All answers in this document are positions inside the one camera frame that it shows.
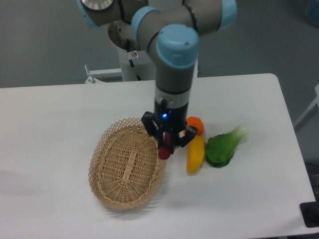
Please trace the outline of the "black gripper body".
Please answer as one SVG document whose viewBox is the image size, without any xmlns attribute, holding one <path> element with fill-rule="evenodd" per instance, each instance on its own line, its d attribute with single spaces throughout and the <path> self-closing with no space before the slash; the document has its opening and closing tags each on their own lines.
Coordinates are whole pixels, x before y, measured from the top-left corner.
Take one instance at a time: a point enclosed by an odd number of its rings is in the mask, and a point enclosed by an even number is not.
<svg viewBox="0 0 319 239">
<path fill-rule="evenodd" d="M 185 147 L 187 142 L 179 137 L 179 133 L 185 130 L 185 122 L 187 115 L 187 104 L 179 108 L 166 107 L 162 109 L 162 105 L 155 102 L 153 120 L 158 126 L 155 138 L 161 147 L 163 145 L 163 134 L 170 133 L 174 146 Z"/>
</svg>

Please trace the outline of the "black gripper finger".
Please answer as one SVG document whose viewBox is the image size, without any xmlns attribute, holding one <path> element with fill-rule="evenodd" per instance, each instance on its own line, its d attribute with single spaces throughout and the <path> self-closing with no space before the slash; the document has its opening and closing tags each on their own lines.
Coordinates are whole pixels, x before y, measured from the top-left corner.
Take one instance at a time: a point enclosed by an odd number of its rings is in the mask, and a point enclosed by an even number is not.
<svg viewBox="0 0 319 239">
<path fill-rule="evenodd" d="M 156 140 L 158 149 L 160 149 L 163 146 L 164 129 L 159 112 L 145 112 L 142 116 L 142 123 L 148 135 Z"/>
<path fill-rule="evenodd" d="M 170 144 L 169 151 L 171 154 L 174 154 L 174 151 L 177 147 L 185 147 L 189 144 L 196 136 L 197 128 L 193 126 L 186 126 L 185 135 L 183 137 L 179 136 L 179 133 L 175 132 L 173 129 L 169 132 L 170 135 Z"/>
</svg>

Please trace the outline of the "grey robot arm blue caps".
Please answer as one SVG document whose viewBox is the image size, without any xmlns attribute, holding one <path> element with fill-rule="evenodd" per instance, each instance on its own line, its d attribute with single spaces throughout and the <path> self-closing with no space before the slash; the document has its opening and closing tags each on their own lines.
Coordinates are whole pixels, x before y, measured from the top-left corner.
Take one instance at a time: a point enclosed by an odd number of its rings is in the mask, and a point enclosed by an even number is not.
<svg viewBox="0 0 319 239">
<path fill-rule="evenodd" d="M 197 132 L 186 124 L 186 115 L 199 38 L 233 24 L 236 1 L 184 0 L 169 12 L 150 6 L 147 0 L 79 0 L 77 4 L 90 26 L 127 24 L 131 33 L 122 35 L 125 47 L 145 51 L 155 64 L 155 107 L 144 113 L 142 122 L 156 139 L 160 158 L 169 158 Z"/>
</svg>

